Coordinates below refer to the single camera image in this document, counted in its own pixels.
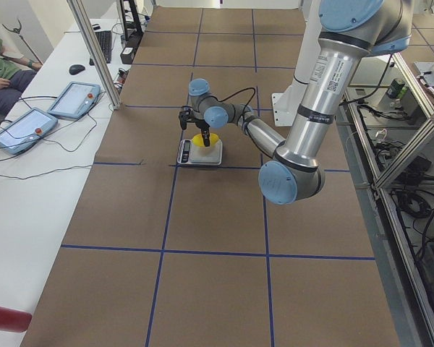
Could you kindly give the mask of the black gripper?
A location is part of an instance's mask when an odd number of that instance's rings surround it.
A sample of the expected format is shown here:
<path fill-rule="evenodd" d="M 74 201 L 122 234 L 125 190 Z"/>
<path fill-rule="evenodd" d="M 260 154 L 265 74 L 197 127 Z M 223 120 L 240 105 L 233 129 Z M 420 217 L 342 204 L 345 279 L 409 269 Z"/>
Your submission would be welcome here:
<path fill-rule="evenodd" d="M 203 146 L 210 147 L 210 133 L 209 133 L 209 124 L 203 119 L 197 119 L 195 122 L 197 128 L 201 131 L 201 136 L 203 139 Z"/>

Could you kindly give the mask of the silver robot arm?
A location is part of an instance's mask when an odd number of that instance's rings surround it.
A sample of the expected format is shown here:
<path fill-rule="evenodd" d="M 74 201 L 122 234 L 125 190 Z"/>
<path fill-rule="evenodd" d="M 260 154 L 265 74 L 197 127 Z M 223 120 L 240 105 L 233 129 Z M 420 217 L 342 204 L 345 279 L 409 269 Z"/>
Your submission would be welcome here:
<path fill-rule="evenodd" d="M 179 113 L 183 129 L 194 123 L 205 146 L 211 128 L 235 124 L 270 160 L 258 183 L 264 197 L 277 205 L 316 195 L 325 174 L 316 158 L 341 99 L 361 59 L 403 51 L 412 30 L 413 1 L 321 1 L 320 52 L 288 137 L 282 137 L 248 105 L 224 103 L 210 93 L 204 79 L 189 83 L 191 104 Z"/>

